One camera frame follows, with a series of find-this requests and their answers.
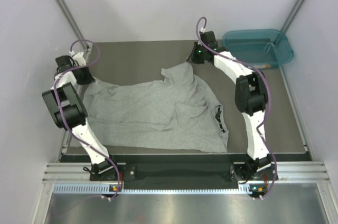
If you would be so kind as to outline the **grey adidas t-shirt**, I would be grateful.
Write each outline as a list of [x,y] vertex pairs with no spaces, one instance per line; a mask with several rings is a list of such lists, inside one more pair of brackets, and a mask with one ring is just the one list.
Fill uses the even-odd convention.
[[223,106],[185,62],[162,69],[162,80],[131,86],[101,80],[83,103],[88,123],[105,146],[227,152]]

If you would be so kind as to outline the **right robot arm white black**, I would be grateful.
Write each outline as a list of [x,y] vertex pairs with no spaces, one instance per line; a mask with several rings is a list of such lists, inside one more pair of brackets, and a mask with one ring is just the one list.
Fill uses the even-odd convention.
[[230,52],[215,46],[208,50],[200,42],[194,42],[188,62],[212,63],[235,84],[234,101],[245,120],[248,148],[242,168],[234,168],[233,178],[240,183],[261,178],[271,167],[271,154],[265,142],[264,118],[268,94],[262,74],[237,62]]

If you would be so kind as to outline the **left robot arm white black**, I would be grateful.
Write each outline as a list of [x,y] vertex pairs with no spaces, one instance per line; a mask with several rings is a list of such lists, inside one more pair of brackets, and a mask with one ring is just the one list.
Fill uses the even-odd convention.
[[95,80],[87,67],[83,52],[63,55],[55,59],[57,72],[54,85],[42,93],[44,103],[58,128],[70,132],[89,155],[92,181],[121,182],[120,168],[95,136],[88,123],[88,113],[75,86],[89,85]]

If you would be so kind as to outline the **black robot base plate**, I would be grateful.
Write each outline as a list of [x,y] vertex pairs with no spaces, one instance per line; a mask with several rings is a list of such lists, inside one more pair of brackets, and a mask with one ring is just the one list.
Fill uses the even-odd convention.
[[[234,168],[242,168],[246,154],[160,154],[117,155],[114,157],[125,189],[189,190],[236,189]],[[274,163],[245,182],[271,182],[276,178]]]

